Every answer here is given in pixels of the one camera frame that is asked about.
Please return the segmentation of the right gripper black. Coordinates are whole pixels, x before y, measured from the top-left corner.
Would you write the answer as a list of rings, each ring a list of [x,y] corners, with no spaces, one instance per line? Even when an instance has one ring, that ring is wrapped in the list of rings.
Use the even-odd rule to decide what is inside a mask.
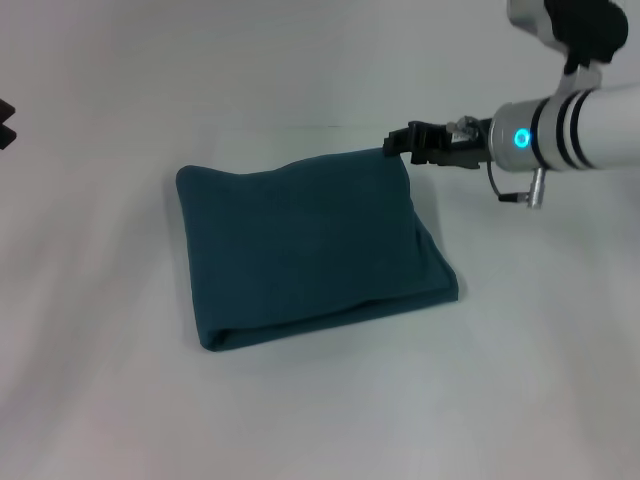
[[[491,161],[488,147],[490,119],[462,119],[452,133],[447,125],[412,121],[384,139],[385,157],[410,154],[413,165],[436,165],[477,170]]]

